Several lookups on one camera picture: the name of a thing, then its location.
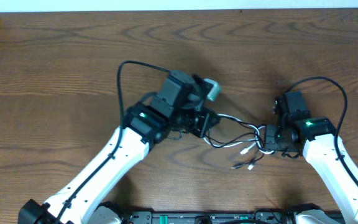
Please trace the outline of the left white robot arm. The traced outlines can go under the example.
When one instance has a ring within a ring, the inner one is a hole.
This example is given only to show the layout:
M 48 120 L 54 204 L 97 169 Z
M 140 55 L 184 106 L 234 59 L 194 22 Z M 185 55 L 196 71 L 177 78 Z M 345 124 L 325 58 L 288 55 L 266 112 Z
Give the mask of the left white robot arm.
M 203 138 L 220 119 L 204 106 L 221 87 L 209 78 L 171 70 L 158 92 L 129 107 L 121 125 L 93 160 L 64 188 L 42 204 L 30 199 L 18 223 L 88 223 L 102 200 L 125 174 L 144 160 L 172 131 Z

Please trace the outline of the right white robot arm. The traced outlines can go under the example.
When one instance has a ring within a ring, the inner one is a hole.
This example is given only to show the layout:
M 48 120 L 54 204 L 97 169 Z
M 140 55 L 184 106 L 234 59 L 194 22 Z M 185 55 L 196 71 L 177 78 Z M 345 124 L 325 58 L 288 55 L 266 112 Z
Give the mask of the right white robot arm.
M 304 157 L 319 174 L 346 223 L 358 223 L 358 168 L 327 117 L 312 117 L 301 92 L 275 98 L 276 125 L 265 131 L 265 148 L 282 156 Z

